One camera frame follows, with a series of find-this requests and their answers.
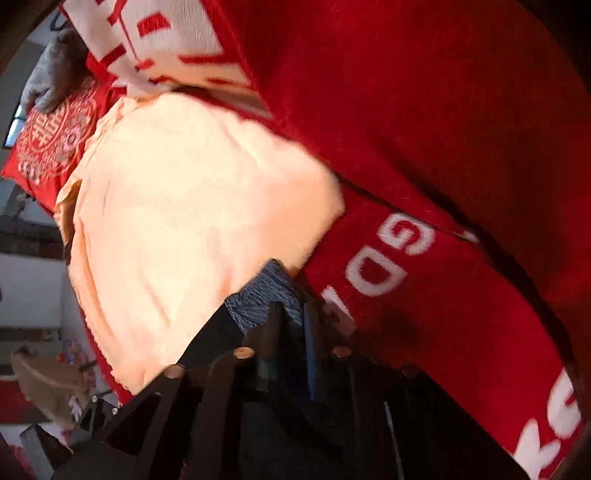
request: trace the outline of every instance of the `gloved hand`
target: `gloved hand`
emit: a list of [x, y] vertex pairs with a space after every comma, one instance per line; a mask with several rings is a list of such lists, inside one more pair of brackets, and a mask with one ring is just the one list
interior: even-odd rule
[[41, 54], [21, 95], [21, 106], [29, 113], [35, 106], [51, 113], [82, 82], [87, 73], [88, 48], [73, 28], [60, 31]]

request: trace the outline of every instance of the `blue fabric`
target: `blue fabric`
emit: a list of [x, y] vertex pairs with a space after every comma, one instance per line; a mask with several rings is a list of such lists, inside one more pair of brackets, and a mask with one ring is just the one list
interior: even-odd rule
[[303, 325], [300, 295], [277, 260], [270, 260], [238, 293], [226, 298], [225, 304], [238, 328], [246, 335], [250, 328], [265, 323], [272, 301], [280, 301], [290, 319]]

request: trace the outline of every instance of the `red cloth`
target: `red cloth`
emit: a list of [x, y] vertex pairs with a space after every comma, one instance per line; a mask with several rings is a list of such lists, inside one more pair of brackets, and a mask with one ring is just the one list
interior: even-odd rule
[[422, 256], [382, 250], [407, 278], [360, 296], [347, 266], [363, 245], [384, 248], [376, 230], [387, 214], [349, 199], [306, 268], [310, 284], [333, 286], [376, 354], [419, 363], [510, 452], [530, 419], [542, 446], [556, 440], [547, 422], [556, 349], [523, 297], [450, 235], [462, 229], [415, 186], [435, 187], [489, 230], [571, 332], [584, 329], [591, 105], [550, 33], [513, 0], [203, 3], [286, 136], [437, 231]]
[[[82, 315], [82, 318], [85, 318], [82, 309], [80, 309], [80, 314]], [[90, 329], [88, 328], [86, 322], [84, 322], [84, 328], [86, 329], [86, 335], [88, 337], [88, 343], [90, 344], [90, 348], [95, 354], [96, 364], [99, 366], [100, 372], [102, 373], [105, 382], [113, 391], [113, 393], [117, 396], [117, 400], [119, 400], [119, 403], [121, 405], [125, 405], [134, 396], [129, 390], [127, 390], [123, 385], [121, 385], [119, 382], [117, 382], [117, 380], [113, 378], [113, 375], [111, 374], [111, 371], [113, 369], [103, 356], [103, 353], [100, 351], [100, 348], [96, 344], [95, 338], [92, 335]]]
[[33, 108], [1, 175], [52, 215], [57, 194], [80, 162], [97, 120], [117, 98], [106, 85], [89, 77], [52, 113], [44, 115]]

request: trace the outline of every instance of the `peach towel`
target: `peach towel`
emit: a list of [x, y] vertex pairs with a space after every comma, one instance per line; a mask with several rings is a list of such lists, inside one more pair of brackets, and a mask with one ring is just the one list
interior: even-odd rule
[[166, 93], [99, 121], [56, 221], [96, 343], [137, 393], [269, 259], [297, 272], [343, 210], [303, 147]]

